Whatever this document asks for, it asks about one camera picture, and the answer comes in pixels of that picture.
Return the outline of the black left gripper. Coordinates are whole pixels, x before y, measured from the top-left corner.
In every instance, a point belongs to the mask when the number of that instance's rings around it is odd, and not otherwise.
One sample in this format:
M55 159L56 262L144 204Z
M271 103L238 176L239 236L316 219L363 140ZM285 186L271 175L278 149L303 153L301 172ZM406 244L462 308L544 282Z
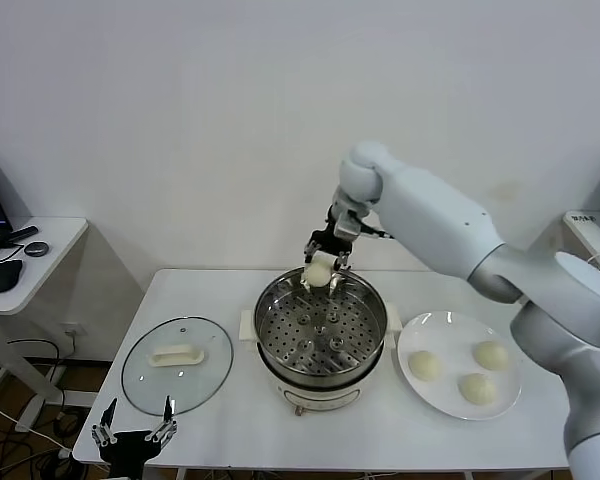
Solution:
M167 396L161 423L149 430L113 433L111 425L116 409L114 398L91 428L92 439L99 446L100 458L109 465L109 478L139 480L147 461L157 457L161 443L168 443L177 432L175 401Z

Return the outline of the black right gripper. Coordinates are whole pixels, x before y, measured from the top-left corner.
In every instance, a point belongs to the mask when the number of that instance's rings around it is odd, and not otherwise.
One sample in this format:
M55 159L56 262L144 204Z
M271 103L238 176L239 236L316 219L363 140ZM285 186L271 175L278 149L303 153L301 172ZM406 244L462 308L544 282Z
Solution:
M333 270L336 272L347 271L349 266L349 255L352 252L353 243L336 237L332 227L323 230L314 230L309 242L304 247L304 263L310 264L317 251L332 255L335 258Z

